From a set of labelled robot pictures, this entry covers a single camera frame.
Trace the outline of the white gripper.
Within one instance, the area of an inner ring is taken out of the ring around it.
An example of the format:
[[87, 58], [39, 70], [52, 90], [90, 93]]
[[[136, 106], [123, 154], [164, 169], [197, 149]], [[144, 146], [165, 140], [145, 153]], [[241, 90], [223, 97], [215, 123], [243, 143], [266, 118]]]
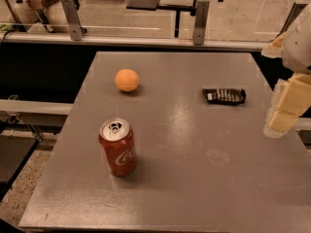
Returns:
[[286, 68], [296, 72], [287, 81], [279, 79], [275, 84], [265, 118], [264, 135], [279, 139], [311, 107], [311, 5], [307, 4], [261, 54], [281, 58]]

